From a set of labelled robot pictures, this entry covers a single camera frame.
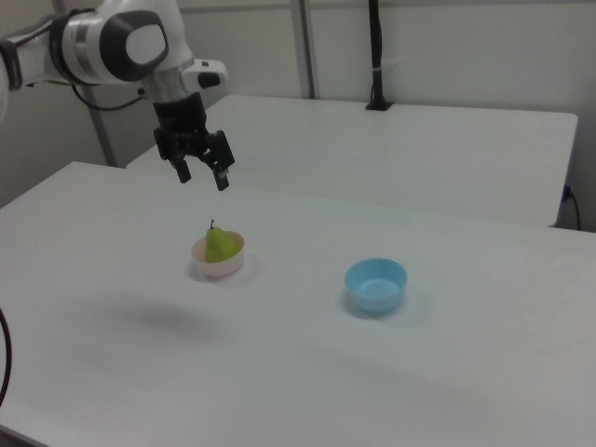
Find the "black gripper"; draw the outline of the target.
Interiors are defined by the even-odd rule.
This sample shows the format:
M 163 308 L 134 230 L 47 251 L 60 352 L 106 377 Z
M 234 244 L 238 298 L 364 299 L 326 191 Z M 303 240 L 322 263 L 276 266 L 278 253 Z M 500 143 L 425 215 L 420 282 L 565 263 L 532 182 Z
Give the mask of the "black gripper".
M 229 186 L 227 175 L 235 158 L 222 130 L 207 131 L 201 94 L 195 92 L 176 102 L 156 102 L 153 107 L 159 123 L 154 130 L 159 156 L 175 169 L 180 182 L 191 179 L 185 156 L 200 157 L 210 168 L 217 189 L 224 191 Z

